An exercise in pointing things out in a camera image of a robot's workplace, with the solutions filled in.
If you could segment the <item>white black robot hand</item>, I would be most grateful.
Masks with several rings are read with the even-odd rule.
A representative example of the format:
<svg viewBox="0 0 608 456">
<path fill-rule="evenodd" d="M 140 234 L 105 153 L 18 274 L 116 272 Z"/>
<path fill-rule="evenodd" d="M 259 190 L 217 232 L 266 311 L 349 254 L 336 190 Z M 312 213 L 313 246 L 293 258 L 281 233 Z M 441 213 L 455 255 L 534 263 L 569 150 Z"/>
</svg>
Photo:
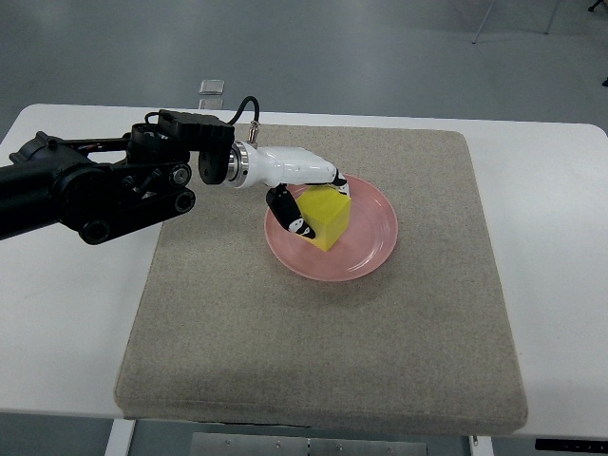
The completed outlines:
<svg viewBox="0 0 608 456">
<path fill-rule="evenodd" d="M 350 194 L 344 175 L 315 153 L 302 147 L 255 147 L 249 142 L 232 146 L 224 183 L 237 189 L 257 183 L 267 185 L 266 202 L 279 225 L 308 239 L 316 238 L 316 231 L 302 216 L 288 186 L 329 185 L 342 195 Z"/>
</svg>

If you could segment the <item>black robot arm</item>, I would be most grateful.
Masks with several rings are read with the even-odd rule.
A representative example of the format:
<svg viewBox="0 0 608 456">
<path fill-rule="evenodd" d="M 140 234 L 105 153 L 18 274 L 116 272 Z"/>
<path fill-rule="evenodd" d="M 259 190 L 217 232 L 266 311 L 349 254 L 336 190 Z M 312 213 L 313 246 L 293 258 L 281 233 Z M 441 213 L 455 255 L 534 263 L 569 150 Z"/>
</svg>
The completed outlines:
<svg viewBox="0 0 608 456">
<path fill-rule="evenodd" d="M 235 140 L 232 122 L 161 109 L 120 138 L 63 140 L 39 131 L 1 169 L 1 237 L 54 223 L 91 245 L 181 216 L 195 205 L 190 155 L 219 184 Z"/>
</svg>

